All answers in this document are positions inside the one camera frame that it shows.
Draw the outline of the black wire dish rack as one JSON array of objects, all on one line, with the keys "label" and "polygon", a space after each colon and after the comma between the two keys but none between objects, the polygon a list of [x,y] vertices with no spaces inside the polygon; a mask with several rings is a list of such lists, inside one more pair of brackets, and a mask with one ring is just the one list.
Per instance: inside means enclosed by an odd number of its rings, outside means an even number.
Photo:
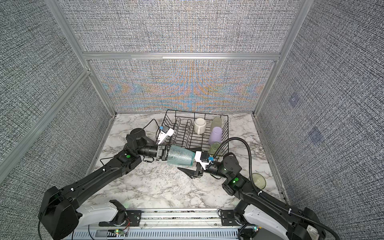
[{"label": "black wire dish rack", "polygon": [[[206,121],[206,130],[202,134],[197,134],[194,130],[194,123],[197,119],[204,119]],[[222,121],[221,142],[224,142],[229,138],[229,116],[223,114],[167,110],[161,126],[173,129],[174,133],[172,136],[166,137],[163,144],[176,145],[186,149],[201,148],[203,151],[208,151],[211,147],[209,138],[211,136],[211,125],[214,119],[221,119]]]}]

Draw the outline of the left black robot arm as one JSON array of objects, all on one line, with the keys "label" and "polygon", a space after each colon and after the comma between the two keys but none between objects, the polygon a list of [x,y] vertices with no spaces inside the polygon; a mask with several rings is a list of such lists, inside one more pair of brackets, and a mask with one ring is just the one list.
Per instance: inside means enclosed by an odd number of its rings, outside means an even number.
[{"label": "left black robot arm", "polygon": [[142,162],[142,157],[155,158],[158,146],[173,134],[173,129],[159,127],[159,136],[153,141],[146,136],[144,129],[132,130],[126,136],[127,143],[123,149],[108,163],[68,186],[48,189],[41,203],[38,224],[43,225],[54,240],[67,237],[80,224],[105,222],[115,226],[127,225],[126,208],[117,200],[90,210],[81,208],[81,205],[110,182],[134,170]]}]

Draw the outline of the teal transparent cup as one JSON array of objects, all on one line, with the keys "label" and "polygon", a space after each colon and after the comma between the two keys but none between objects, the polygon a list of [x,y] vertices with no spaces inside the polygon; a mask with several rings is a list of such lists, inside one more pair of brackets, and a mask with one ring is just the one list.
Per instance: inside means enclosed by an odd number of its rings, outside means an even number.
[{"label": "teal transparent cup", "polygon": [[167,155],[167,163],[170,165],[190,167],[193,165],[194,158],[194,152],[176,145],[171,145]]}]

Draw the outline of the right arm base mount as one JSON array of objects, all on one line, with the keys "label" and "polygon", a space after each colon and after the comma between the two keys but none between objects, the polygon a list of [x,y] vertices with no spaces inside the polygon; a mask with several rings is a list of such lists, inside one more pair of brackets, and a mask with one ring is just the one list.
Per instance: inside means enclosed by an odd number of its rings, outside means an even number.
[{"label": "right arm base mount", "polygon": [[240,200],[234,209],[229,210],[218,210],[218,215],[221,219],[222,226],[243,226],[249,222],[244,217],[245,209],[250,204]]}]

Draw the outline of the pale frosted tall cup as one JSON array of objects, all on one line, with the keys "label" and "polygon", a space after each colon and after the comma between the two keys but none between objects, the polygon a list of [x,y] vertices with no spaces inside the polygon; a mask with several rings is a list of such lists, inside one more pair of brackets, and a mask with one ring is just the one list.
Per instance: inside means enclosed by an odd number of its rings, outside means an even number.
[{"label": "pale frosted tall cup", "polygon": [[212,132],[216,127],[222,128],[222,118],[220,116],[214,117],[211,122],[210,131]]}]

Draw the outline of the green transparent cup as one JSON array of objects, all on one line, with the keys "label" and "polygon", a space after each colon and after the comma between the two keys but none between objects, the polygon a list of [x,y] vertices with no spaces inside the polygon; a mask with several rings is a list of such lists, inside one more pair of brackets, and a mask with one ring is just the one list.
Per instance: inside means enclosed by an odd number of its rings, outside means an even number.
[{"label": "green transparent cup", "polygon": [[221,146],[221,143],[219,142],[212,143],[209,149],[209,154],[213,156],[217,152],[217,150],[220,148],[220,146]]}]

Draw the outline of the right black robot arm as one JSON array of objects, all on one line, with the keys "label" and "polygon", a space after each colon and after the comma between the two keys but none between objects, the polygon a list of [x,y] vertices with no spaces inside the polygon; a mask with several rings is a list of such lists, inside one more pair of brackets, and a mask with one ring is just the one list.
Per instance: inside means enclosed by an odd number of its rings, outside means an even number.
[{"label": "right black robot arm", "polygon": [[324,240],[326,230],[314,224],[316,214],[305,208],[300,210],[272,197],[243,176],[242,167],[233,153],[224,155],[222,161],[197,162],[196,170],[180,168],[191,179],[204,173],[222,177],[225,192],[238,198],[234,217],[240,225],[255,225],[266,229],[283,240]]}]

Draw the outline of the purple plastic cup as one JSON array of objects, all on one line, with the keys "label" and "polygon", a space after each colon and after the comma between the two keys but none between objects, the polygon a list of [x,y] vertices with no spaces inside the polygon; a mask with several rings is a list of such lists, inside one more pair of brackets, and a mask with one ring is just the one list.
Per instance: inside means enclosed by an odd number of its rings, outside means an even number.
[{"label": "purple plastic cup", "polygon": [[221,127],[214,127],[211,130],[211,134],[209,137],[209,144],[212,145],[214,143],[221,143],[223,136],[223,130]]}]

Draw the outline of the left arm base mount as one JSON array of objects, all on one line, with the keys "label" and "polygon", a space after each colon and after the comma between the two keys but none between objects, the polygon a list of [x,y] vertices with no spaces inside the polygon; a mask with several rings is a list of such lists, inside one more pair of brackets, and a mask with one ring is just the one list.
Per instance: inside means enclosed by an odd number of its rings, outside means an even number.
[{"label": "left arm base mount", "polygon": [[117,213],[113,214],[110,221],[99,223],[99,227],[138,227],[142,218],[143,211],[127,210],[119,201],[110,200],[109,203],[116,208]]}]

